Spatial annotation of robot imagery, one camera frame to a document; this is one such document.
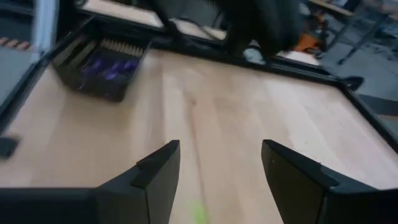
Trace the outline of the black plastic basket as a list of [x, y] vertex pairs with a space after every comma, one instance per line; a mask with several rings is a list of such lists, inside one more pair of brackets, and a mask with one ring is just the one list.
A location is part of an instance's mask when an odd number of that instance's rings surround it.
[[[149, 39], [133, 31], [123, 33], [120, 27], [91, 17], [57, 47], [51, 64], [69, 89], [121, 102], [150, 45]], [[86, 69], [98, 58], [106, 62], [104, 68], [87, 73]], [[124, 72], [123, 66], [130, 59], [138, 60], [139, 64], [134, 71]]]

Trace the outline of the green spider toy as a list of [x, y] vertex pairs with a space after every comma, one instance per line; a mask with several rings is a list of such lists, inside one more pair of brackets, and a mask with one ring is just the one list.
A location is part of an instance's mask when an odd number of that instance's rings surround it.
[[193, 224], [210, 224], [206, 205], [201, 200], [192, 200], [190, 202]]

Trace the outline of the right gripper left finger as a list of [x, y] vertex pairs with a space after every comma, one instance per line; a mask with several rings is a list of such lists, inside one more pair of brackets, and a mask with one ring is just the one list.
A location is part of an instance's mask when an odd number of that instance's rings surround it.
[[179, 173], [172, 140], [95, 188], [0, 188], [0, 224], [169, 224]]

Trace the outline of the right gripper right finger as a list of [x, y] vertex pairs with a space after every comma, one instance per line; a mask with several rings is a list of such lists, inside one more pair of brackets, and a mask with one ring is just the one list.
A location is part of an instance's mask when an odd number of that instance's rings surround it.
[[284, 224], [398, 224], [398, 189], [375, 189], [270, 139], [261, 157]]

